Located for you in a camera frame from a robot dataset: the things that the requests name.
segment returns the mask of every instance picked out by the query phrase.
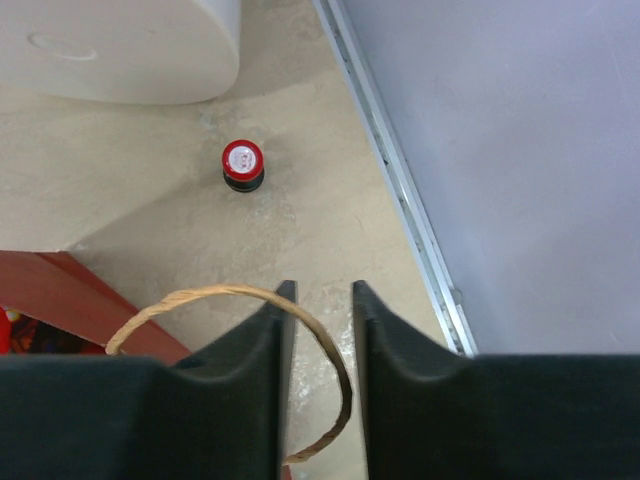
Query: red lid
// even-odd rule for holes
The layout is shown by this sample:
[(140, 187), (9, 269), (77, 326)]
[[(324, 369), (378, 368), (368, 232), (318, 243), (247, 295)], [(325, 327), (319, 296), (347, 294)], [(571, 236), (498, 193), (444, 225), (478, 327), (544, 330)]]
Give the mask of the red lid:
[(222, 168), (233, 180), (248, 182), (264, 168), (260, 148), (249, 140), (231, 142), (222, 152)]

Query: metal strip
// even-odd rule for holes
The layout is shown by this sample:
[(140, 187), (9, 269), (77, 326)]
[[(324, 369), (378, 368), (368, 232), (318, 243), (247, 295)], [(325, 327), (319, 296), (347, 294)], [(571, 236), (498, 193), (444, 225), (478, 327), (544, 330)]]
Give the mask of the metal strip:
[(313, 1), (356, 100), (387, 187), (394, 194), (394, 203), (411, 239), (411, 249), (447, 344), (457, 353), (474, 355), (477, 349), (464, 312), (454, 301), (454, 287), (444, 258), (348, 14), (340, 0)]

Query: beige floor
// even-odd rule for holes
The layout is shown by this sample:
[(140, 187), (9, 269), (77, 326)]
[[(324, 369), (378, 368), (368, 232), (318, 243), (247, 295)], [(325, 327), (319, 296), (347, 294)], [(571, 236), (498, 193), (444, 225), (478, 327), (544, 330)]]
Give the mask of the beige floor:
[[(219, 155), (237, 137), (266, 154), (253, 194), (222, 182)], [(178, 288), (297, 280), (353, 368), (349, 288), (366, 279), (442, 341), (310, 0), (247, 0), (240, 77), (207, 103), (106, 105), (1, 86), (0, 167), (0, 248), (71, 249), (138, 306)], [(214, 299), (160, 322), (198, 348), (256, 305)], [(315, 440), (337, 408), (332, 370), (300, 331), (289, 448)], [(362, 453), (356, 416), (296, 478), (365, 478)]]

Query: gray wall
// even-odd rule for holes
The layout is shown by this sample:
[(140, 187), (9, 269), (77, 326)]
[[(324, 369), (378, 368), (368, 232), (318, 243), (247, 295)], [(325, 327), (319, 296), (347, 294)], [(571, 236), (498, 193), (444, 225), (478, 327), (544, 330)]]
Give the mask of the gray wall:
[(481, 352), (640, 352), (640, 2), (343, 0)]

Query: white label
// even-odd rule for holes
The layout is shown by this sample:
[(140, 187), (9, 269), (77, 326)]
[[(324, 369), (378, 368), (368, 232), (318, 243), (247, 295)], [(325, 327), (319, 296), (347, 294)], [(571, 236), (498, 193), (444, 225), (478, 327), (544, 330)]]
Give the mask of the white label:
[(256, 163), (256, 154), (248, 147), (235, 147), (229, 154), (229, 165), (234, 172), (249, 173)]

